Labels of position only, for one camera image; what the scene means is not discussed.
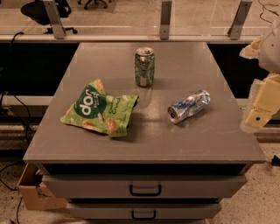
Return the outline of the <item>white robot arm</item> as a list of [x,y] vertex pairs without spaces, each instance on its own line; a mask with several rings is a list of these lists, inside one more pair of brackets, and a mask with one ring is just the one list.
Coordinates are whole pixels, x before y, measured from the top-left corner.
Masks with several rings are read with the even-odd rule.
[[254,79],[240,124],[242,131],[256,133],[280,110],[280,17],[244,47],[240,56],[258,59],[259,67],[269,72],[263,80]]

